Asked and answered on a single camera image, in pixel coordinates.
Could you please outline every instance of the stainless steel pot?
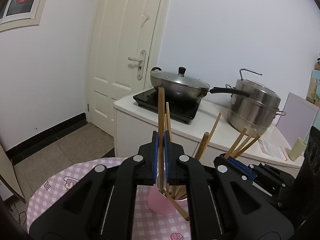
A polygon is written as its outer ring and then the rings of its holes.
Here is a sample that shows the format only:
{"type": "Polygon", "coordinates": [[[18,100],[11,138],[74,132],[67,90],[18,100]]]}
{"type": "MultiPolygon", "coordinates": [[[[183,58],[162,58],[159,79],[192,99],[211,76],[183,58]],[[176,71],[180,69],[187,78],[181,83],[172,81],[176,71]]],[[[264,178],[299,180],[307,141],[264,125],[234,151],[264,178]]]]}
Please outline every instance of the stainless steel pot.
{"type": "Polygon", "coordinates": [[[264,85],[242,78],[241,71],[249,71],[258,75],[258,72],[249,69],[240,69],[240,77],[236,82],[236,89],[246,91],[250,97],[232,95],[228,109],[228,122],[238,131],[246,126],[247,135],[257,130],[257,135],[262,135],[271,125],[276,115],[285,115],[286,112],[279,111],[281,99],[279,96],[264,85]]]}
{"type": "Polygon", "coordinates": [[[200,79],[185,76],[185,72],[184,67],[179,67],[178,74],[154,67],[150,71],[150,81],[155,90],[158,91],[158,87],[163,86],[165,95],[177,101],[197,101],[205,97],[208,92],[249,96],[249,93],[233,88],[214,87],[210,89],[210,86],[200,79]]]}

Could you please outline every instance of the pot lid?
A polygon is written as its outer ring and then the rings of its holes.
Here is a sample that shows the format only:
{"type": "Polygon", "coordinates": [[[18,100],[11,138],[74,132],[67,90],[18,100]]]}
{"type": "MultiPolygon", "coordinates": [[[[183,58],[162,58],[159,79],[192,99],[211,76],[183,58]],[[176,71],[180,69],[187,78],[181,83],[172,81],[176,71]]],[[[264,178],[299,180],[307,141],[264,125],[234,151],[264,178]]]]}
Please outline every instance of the pot lid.
{"type": "Polygon", "coordinates": [[[264,104],[265,106],[269,106],[274,109],[278,108],[281,98],[268,87],[247,79],[238,79],[238,82],[242,85],[241,90],[250,93],[251,99],[264,104]]]}
{"type": "Polygon", "coordinates": [[[172,72],[166,72],[163,70],[153,70],[153,71],[150,71],[150,75],[162,80],[172,82],[172,83],[178,83],[183,86],[206,89],[206,90],[210,88],[210,86],[206,82],[203,82],[200,79],[185,76],[184,75],[185,72],[186,72],[186,69],[184,67],[179,67],[178,74],[172,73],[172,72]]]}

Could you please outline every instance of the door frame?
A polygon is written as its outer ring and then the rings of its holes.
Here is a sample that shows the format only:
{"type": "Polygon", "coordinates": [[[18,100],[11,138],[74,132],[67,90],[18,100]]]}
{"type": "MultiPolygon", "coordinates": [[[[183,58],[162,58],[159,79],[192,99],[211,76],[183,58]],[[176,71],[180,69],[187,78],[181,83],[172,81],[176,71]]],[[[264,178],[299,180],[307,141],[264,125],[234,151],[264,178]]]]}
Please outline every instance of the door frame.
{"type": "MultiPolygon", "coordinates": [[[[164,24],[167,17],[167,11],[169,6],[170,0],[160,0],[159,9],[156,17],[156,23],[155,28],[153,30],[152,34],[152,40],[151,40],[151,46],[150,46],[150,53],[149,53],[149,60],[147,64],[147,70],[146,70],[146,78],[144,83],[144,89],[151,88],[150,85],[150,68],[149,65],[156,65],[158,62],[159,52],[160,52],[160,45],[162,40],[162,34],[164,30],[164,24]]],[[[90,117],[88,113],[88,104],[89,104],[89,71],[90,71],[90,49],[91,49],[91,43],[92,43],[92,34],[93,34],[93,27],[95,24],[95,19],[98,13],[98,6],[99,6],[100,0],[97,0],[94,14],[92,15],[92,20],[89,28],[89,38],[87,41],[87,47],[85,52],[85,64],[84,64],[84,109],[85,114],[87,116],[87,121],[90,122],[90,117]]]]}

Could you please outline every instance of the floor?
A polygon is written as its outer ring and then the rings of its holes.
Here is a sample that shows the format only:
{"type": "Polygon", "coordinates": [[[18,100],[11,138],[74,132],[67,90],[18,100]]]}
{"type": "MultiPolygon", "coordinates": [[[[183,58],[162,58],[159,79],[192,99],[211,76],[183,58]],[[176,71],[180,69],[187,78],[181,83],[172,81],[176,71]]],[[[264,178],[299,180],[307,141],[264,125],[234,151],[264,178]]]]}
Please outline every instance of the floor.
{"type": "MultiPolygon", "coordinates": [[[[26,204],[8,201],[9,209],[19,221],[19,214],[27,210],[29,199],[54,174],[75,164],[101,158],[114,147],[113,137],[89,123],[55,141],[14,166],[26,204]]],[[[20,225],[26,214],[20,214],[20,225]]]]}

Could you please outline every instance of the black lid knob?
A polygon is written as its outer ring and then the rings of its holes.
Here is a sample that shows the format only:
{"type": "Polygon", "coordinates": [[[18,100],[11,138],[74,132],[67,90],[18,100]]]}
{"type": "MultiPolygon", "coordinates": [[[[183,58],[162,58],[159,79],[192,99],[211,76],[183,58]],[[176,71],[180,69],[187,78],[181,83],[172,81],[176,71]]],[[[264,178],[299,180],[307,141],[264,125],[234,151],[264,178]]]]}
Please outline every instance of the black lid knob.
{"type": "Polygon", "coordinates": [[[185,67],[179,67],[178,73],[184,75],[184,73],[186,72],[186,68],[185,67]]]}

